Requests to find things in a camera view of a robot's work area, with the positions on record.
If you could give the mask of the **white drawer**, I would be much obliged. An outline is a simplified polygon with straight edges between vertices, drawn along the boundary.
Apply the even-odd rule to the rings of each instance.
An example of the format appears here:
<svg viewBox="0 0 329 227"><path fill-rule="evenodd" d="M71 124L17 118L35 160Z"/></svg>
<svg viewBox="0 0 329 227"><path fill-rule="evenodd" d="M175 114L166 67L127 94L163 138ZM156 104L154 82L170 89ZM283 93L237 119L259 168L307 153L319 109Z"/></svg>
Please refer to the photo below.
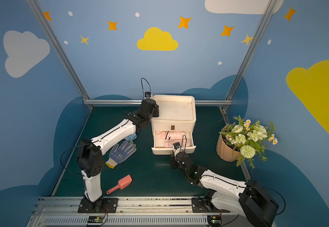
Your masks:
<svg viewBox="0 0 329 227"><path fill-rule="evenodd" d="M153 131L153 137L152 153L154 155L170 155L175 143L179 143L181 150L187 154L193 153L196 149L190 131Z"/></svg>

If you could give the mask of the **pink umbrella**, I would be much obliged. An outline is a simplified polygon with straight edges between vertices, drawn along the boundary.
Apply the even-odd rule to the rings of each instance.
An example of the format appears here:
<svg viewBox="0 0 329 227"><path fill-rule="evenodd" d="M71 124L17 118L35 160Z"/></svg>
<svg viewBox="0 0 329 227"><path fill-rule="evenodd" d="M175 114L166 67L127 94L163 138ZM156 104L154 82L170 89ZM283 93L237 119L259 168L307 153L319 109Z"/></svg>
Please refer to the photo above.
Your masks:
<svg viewBox="0 0 329 227"><path fill-rule="evenodd" d="M187 141L187 140L166 141L166 142L164 143L164 146L165 146L165 148L172 148L172 147L173 147L173 144L174 144L175 142L179 142L179 143L181 143L181 145L182 145L183 147L191 147L191 146L192 146L192 145L191 145L191 142L190 142L190 141Z"/></svg>
<svg viewBox="0 0 329 227"><path fill-rule="evenodd" d="M166 141L174 141L182 139L185 135L184 131L156 131L156 135L158 135L162 140Z"/></svg>

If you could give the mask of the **white three-drawer cabinet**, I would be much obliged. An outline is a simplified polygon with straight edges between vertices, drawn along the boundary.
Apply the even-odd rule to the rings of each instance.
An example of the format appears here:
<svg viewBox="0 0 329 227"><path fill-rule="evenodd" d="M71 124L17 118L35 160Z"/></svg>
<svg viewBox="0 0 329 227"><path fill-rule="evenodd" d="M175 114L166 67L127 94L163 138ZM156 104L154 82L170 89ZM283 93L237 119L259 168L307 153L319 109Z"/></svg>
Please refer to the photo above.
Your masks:
<svg viewBox="0 0 329 227"><path fill-rule="evenodd" d="M155 95L159 117L151 120L152 132L192 132L196 123L195 99L192 96Z"/></svg>

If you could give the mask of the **light blue umbrella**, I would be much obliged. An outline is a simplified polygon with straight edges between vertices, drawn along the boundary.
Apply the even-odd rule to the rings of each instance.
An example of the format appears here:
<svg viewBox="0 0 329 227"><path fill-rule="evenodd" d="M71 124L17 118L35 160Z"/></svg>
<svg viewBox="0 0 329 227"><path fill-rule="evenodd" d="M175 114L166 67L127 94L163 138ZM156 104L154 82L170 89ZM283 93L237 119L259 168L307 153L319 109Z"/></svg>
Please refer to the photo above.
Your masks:
<svg viewBox="0 0 329 227"><path fill-rule="evenodd" d="M131 135L125 137L124 139L125 139L126 141L134 141L136 138L137 138L137 134L136 134L136 133L133 133L133 134L131 134Z"/></svg>

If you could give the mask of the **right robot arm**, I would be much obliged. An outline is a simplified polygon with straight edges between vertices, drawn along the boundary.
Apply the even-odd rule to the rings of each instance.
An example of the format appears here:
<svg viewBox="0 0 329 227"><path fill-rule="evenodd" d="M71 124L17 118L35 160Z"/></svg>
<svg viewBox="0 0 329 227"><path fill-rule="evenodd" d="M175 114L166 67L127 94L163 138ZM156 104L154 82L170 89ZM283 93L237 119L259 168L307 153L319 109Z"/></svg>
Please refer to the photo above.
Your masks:
<svg viewBox="0 0 329 227"><path fill-rule="evenodd" d="M187 182L209 190L205 201L209 209L226 210L246 217L254 227L271 227L279 204L268 193L268 188L255 180L232 180L196 165L184 151L171 154L171 168L180 169Z"/></svg>

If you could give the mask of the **blue dotted work glove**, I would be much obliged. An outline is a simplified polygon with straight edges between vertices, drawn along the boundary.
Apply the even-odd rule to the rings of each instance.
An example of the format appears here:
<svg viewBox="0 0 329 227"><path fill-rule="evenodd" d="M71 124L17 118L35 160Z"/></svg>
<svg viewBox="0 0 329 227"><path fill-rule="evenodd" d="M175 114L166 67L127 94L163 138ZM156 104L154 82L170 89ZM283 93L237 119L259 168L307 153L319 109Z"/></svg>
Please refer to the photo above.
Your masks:
<svg viewBox="0 0 329 227"><path fill-rule="evenodd" d="M136 145L133 141L125 140L121 145L115 144L110 151L109 159L106 161L106 165L114 169L118 164L121 164L128 159L134 152L136 152Z"/></svg>

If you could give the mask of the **pink plastic scoop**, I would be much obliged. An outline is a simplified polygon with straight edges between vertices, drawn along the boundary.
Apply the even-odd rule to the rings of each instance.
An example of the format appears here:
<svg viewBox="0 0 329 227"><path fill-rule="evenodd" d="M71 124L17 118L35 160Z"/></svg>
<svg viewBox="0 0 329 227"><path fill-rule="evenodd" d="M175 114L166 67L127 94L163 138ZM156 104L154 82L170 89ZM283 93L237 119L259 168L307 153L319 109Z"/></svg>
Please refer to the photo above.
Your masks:
<svg viewBox="0 0 329 227"><path fill-rule="evenodd" d="M107 190L107 191L106 191L106 194L111 194L111 193L113 193L114 191L116 191L116 190L118 190L118 189L121 189L121 190L122 190L122 189L124 189L125 187L127 187L131 182L132 182L132 178L131 178L131 176L130 176L130 175L127 175L127 176L125 176L124 178L120 179L120 180L118 181L118 184L117 184L115 187L113 187L113 188Z"/></svg>

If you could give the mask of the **right controller board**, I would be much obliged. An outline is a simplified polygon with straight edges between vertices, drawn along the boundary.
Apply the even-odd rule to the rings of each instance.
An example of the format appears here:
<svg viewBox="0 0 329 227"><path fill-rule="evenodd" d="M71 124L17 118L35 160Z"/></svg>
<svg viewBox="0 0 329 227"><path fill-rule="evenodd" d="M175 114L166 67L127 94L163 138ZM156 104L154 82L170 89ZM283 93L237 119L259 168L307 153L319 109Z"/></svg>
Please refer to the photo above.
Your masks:
<svg viewBox="0 0 329 227"><path fill-rule="evenodd" d="M207 216L207 227L220 227L222 224L222 218L220 216Z"/></svg>

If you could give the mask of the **controller board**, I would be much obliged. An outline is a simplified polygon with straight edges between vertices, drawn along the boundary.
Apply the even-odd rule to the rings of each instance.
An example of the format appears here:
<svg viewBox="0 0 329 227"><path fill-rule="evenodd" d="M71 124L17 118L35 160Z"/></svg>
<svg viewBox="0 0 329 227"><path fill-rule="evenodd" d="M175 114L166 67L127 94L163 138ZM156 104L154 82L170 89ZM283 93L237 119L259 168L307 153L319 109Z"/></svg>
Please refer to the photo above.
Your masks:
<svg viewBox="0 0 329 227"><path fill-rule="evenodd" d="M222 224L222 218L220 216L207 216L207 227L220 227Z"/></svg>
<svg viewBox="0 0 329 227"><path fill-rule="evenodd" d="M105 221L104 216L89 216L87 219L88 225L102 225Z"/></svg>

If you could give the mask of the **white green artificial flowers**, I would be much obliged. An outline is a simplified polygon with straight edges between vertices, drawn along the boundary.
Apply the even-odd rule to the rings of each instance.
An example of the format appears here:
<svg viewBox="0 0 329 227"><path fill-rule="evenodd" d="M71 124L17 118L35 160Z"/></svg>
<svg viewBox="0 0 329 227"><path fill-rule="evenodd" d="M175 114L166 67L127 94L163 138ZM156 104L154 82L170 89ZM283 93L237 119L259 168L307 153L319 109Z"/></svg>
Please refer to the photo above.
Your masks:
<svg viewBox="0 0 329 227"><path fill-rule="evenodd" d="M266 162L265 142L268 141L272 145L278 143L274 131L274 124L270 122L269 126L263 126L259 121L253 123L251 120L243 119L241 116L234 117L236 120L233 124L227 124L220 132L224 142L235 151L240 152L240 157L236 161L236 165L240 166L244 162L248 162L252 169L255 169L255 158Z"/></svg>

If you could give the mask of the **left controller board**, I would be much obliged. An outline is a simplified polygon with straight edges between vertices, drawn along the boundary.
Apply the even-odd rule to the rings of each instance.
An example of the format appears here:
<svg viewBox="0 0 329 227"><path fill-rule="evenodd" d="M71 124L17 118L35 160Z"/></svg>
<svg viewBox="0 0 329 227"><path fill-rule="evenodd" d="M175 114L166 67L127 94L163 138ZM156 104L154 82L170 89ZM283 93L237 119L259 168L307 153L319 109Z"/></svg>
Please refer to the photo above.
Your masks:
<svg viewBox="0 0 329 227"><path fill-rule="evenodd" d="M89 216L87 219L88 225L102 225L105 221L104 216Z"/></svg>

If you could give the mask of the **horizontal aluminium frame bar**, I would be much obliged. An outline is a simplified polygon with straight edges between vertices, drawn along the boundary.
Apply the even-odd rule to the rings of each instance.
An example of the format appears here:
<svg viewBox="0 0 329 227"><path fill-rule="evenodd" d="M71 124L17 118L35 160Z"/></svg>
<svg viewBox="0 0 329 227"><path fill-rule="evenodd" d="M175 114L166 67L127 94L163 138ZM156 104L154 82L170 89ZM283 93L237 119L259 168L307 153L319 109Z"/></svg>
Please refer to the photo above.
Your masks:
<svg viewBox="0 0 329 227"><path fill-rule="evenodd" d="M84 99L85 105L140 105L141 100L109 100L109 99ZM231 100L195 100L195 104L199 106L213 106L213 105L232 105Z"/></svg>

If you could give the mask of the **left aluminium frame post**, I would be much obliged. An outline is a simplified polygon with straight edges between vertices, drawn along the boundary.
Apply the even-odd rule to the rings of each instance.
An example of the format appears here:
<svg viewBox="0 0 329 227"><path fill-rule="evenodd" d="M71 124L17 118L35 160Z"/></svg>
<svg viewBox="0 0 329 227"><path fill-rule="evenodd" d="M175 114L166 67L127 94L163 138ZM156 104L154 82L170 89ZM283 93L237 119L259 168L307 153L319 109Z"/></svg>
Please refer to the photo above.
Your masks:
<svg viewBox="0 0 329 227"><path fill-rule="evenodd" d="M46 34L47 38L49 39L51 45L55 49L58 57L60 58L63 66L67 70L69 76L71 77L72 81L74 82L76 88L78 89L80 95L83 98L83 101L86 99L90 99L86 89L84 88L83 83L81 82L78 74L76 73L75 69L73 68L68 56L66 55L60 41L58 40L54 30L52 29L49 21L46 19L44 12L39 5L39 2L36 0L27 0L26 1L28 6L30 7L32 13L38 20L41 28L43 29L44 33Z"/></svg>

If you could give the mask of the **aluminium frame post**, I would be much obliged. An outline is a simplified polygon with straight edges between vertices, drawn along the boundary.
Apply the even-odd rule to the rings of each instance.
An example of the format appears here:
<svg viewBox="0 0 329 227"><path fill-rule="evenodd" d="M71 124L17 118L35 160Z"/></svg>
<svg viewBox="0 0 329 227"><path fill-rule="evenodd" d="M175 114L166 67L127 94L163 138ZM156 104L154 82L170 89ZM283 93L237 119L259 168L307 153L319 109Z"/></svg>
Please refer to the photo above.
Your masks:
<svg viewBox="0 0 329 227"><path fill-rule="evenodd" d="M252 60L252 57L253 57L254 53L256 52L258 44L271 20L271 17L273 15L273 10L276 6L276 3L277 3L276 0L271 0L268 2L267 6L265 8L265 12L261 17L258 27L254 33L254 37L251 40L251 43L250 43L250 45L246 51L246 54L244 56L244 59L241 63L241 66L229 88L229 91L228 91L226 99L225 99L227 102L230 102L233 99L233 96L234 96L234 94L235 94L251 60Z"/></svg>
<svg viewBox="0 0 329 227"><path fill-rule="evenodd" d="M28 6L30 7L32 13L38 20L41 28L43 29L44 33L46 34L47 38L49 39L51 45L55 49L58 57L60 58L63 66L67 70L69 76L71 77L72 81L74 82L76 88L78 89L80 95L83 98L83 101L86 99L90 99L86 89L84 88L83 83L81 82L78 74L76 73L75 69L73 68L68 56L66 55L60 41L58 40L54 30L52 29L49 21L46 19L44 12L39 5L39 2L36 0L27 0L26 1Z"/></svg>

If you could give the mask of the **right aluminium frame post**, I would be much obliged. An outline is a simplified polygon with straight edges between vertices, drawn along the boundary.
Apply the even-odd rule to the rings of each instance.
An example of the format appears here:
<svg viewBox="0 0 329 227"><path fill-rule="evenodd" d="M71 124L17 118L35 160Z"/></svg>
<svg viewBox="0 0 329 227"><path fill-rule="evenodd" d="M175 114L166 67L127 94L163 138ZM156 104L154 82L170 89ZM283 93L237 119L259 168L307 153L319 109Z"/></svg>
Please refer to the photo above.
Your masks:
<svg viewBox="0 0 329 227"><path fill-rule="evenodd" d="M265 8L265 12L261 17L258 27L254 33L254 37L251 40L251 43L250 43L250 45L246 51L246 54L244 56L244 59L241 63L241 66L229 88L229 91L228 91L226 99L225 99L227 102L230 102L233 99L233 96L234 96L234 94L235 94L251 60L252 60L252 57L253 57L254 53L256 52L258 44L271 20L271 17L273 15L273 10L276 6L276 3L277 3L276 0L271 0L268 2L267 6Z"/></svg>

